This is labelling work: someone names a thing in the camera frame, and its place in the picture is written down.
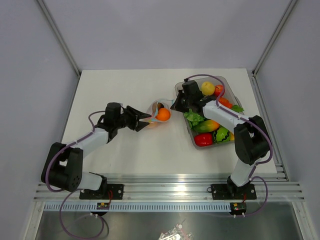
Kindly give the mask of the orange toy tangerine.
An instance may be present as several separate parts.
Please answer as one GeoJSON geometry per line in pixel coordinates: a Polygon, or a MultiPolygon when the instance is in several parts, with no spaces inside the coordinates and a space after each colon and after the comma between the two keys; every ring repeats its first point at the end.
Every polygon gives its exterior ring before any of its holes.
{"type": "Polygon", "coordinates": [[[171,112],[167,108],[158,109],[155,118],[160,122],[166,122],[171,118],[171,112]]]}

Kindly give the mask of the brown toy kiwi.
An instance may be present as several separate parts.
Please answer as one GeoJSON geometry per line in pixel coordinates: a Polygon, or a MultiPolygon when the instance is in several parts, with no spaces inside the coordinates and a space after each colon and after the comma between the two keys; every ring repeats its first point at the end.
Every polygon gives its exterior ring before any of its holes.
{"type": "Polygon", "coordinates": [[[162,102],[157,103],[157,109],[166,108],[166,106],[162,102]]]}

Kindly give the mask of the clear zip top bag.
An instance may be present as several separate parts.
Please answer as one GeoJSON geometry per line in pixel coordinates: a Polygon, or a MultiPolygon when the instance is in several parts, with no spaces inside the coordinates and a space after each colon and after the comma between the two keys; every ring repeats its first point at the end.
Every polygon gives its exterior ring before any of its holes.
{"type": "Polygon", "coordinates": [[[159,124],[168,122],[172,116],[171,106],[173,103],[173,99],[160,98],[155,100],[146,111],[150,115],[144,120],[148,123],[147,128],[155,128],[159,124]]]}

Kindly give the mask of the orange toy carrot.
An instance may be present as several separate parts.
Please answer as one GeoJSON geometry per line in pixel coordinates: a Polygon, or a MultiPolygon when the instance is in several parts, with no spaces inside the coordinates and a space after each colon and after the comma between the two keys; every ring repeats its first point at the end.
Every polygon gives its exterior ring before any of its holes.
{"type": "Polygon", "coordinates": [[[244,109],[241,106],[239,106],[237,104],[230,103],[230,101],[224,97],[220,97],[218,101],[223,106],[225,106],[225,107],[227,107],[237,113],[242,113],[244,111],[244,109]]]}

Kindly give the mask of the orange pink toy peach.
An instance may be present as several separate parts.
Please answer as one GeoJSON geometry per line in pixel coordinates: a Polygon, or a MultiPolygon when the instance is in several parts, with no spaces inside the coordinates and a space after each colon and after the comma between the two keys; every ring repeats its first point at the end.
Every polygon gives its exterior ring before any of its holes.
{"type": "Polygon", "coordinates": [[[157,121],[148,121],[148,125],[146,126],[147,129],[154,129],[155,127],[158,126],[158,122],[157,121]]]}

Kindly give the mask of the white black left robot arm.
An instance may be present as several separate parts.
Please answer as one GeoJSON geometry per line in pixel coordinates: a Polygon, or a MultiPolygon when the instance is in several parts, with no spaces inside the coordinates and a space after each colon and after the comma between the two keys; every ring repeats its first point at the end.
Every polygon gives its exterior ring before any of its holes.
{"type": "Polygon", "coordinates": [[[128,128],[135,132],[149,125],[150,114],[121,103],[110,102],[105,110],[98,111],[97,123],[90,121],[91,130],[69,143],[51,145],[44,164],[41,181],[53,193],[83,191],[103,199],[108,190],[108,179],[100,174],[84,172],[84,159],[98,148],[111,142],[118,131],[128,128]]]}

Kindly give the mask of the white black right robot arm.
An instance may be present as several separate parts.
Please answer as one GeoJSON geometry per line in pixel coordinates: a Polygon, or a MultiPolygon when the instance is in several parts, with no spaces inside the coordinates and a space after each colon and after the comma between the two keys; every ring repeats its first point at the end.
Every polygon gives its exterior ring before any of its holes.
{"type": "Polygon", "coordinates": [[[255,200],[251,183],[257,166],[266,164],[273,157],[273,145],[264,120],[255,115],[248,117],[219,102],[220,96],[204,95],[198,83],[191,77],[184,79],[176,91],[171,110],[181,113],[193,112],[218,123],[235,137],[234,149],[237,162],[226,183],[212,184],[214,200],[255,200]]]}

